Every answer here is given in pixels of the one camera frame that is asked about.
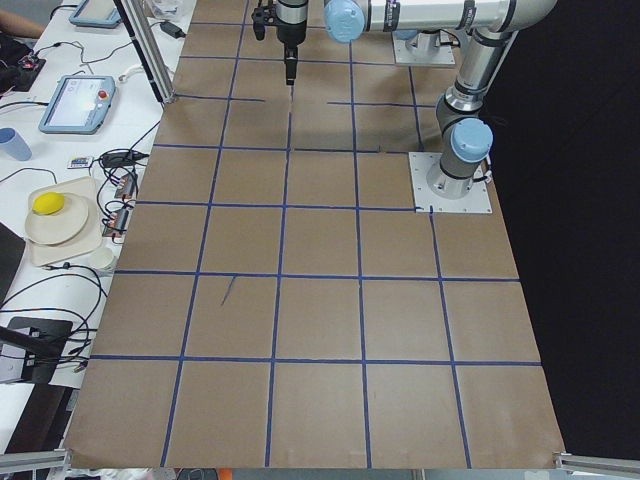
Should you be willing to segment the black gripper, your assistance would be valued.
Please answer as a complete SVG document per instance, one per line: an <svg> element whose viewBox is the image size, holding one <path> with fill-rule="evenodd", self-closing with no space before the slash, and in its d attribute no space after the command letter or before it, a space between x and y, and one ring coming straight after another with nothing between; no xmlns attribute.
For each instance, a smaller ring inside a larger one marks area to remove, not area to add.
<svg viewBox="0 0 640 480"><path fill-rule="evenodd" d="M277 37L284 46L285 83L294 85L297 78L298 45L304 42L307 29L307 0L276 2Z"/></svg>

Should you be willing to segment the person forearm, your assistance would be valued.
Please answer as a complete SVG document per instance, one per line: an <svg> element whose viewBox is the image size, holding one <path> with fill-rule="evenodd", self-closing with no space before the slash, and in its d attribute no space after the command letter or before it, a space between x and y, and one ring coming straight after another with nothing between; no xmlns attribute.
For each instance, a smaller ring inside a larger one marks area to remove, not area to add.
<svg viewBox="0 0 640 480"><path fill-rule="evenodd" d="M45 26L24 16L6 11L0 11L1 31L7 35L37 39L45 31Z"/></svg>

